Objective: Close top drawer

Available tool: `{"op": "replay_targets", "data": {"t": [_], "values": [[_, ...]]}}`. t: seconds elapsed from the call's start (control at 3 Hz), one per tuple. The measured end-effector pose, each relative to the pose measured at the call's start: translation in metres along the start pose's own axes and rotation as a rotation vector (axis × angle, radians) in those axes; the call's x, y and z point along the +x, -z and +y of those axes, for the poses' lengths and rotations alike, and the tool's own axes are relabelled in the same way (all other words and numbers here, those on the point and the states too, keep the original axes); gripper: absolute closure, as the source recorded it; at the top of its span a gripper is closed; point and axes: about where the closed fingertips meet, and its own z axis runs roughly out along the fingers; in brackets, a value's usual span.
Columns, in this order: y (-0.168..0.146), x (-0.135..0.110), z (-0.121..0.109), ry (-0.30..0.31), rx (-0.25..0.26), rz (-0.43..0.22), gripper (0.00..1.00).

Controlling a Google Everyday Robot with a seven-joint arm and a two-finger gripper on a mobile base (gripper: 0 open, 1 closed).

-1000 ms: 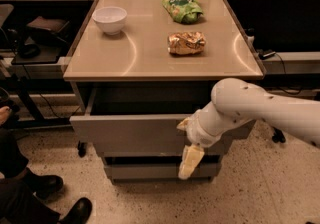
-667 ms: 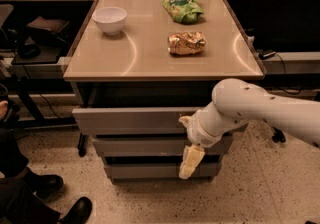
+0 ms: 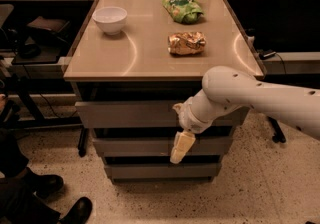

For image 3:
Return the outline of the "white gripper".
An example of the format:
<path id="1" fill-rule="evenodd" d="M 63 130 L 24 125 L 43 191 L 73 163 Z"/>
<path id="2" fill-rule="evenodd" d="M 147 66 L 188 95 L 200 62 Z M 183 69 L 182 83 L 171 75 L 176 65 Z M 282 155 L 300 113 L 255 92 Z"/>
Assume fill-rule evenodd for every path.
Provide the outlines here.
<path id="1" fill-rule="evenodd" d="M 200 121 L 192 112 L 192 103 L 193 98 L 190 97 L 184 103 L 176 103 L 172 107 L 178 116 L 180 126 L 186 130 L 175 135 L 170 155 L 170 162 L 173 164 L 179 164 L 193 146 L 196 140 L 194 134 L 200 134 L 209 127 L 208 122 Z"/>

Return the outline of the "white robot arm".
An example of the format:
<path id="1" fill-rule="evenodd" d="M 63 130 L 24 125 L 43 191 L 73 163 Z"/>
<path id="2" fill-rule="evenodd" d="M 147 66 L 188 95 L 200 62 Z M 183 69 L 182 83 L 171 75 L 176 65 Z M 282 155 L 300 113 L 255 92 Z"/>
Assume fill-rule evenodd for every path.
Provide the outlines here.
<path id="1" fill-rule="evenodd" d="M 214 120 L 248 107 L 320 139 L 320 91 L 312 88 L 267 83 L 226 66 L 208 70 L 202 89 L 173 106 L 183 128 L 175 135 L 170 162 L 178 164 L 195 142 L 195 136 Z"/>

